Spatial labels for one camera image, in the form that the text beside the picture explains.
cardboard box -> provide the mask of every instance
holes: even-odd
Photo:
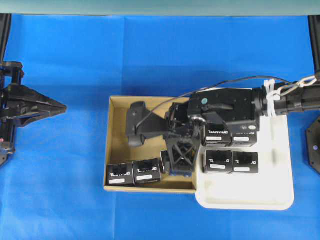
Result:
[[[148,109],[171,99],[171,97],[151,96],[111,96],[109,100],[108,130],[106,139],[106,156],[104,166],[103,188],[107,191],[121,192],[158,192],[158,193],[188,193],[196,192],[196,172],[192,177],[162,175],[160,182],[139,184],[136,186],[111,186],[107,184],[107,165],[127,163],[132,161],[160,158],[160,152],[167,150],[162,136],[145,141],[143,146],[129,147],[126,136],[127,110],[134,102],[144,101]],[[175,103],[184,103],[188,98],[175,100]],[[162,105],[155,113],[165,117],[165,113],[173,102]]]

blue backdrop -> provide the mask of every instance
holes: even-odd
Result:
[[[218,81],[313,73],[308,19],[14,15],[5,59],[68,106],[18,129],[0,168],[0,239],[318,239],[320,175],[288,117],[295,200],[285,211],[202,208],[194,195],[103,190],[110,95],[177,96]],[[247,80],[228,87],[259,87]]]

black metal bracket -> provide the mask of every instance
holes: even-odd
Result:
[[[309,164],[320,174],[320,116],[306,130]]]

